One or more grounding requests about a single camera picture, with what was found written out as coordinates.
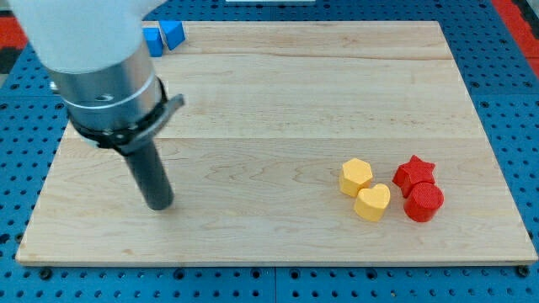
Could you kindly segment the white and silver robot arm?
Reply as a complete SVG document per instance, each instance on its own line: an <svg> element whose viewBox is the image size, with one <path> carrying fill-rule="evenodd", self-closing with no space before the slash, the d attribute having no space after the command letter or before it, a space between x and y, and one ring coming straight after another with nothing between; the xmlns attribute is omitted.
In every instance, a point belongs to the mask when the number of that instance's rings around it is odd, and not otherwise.
<svg viewBox="0 0 539 303"><path fill-rule="evenodd" d="M129 156L152 138L168 104L142 33L163 0L12 0L10 6L77 132Z"/></svg>

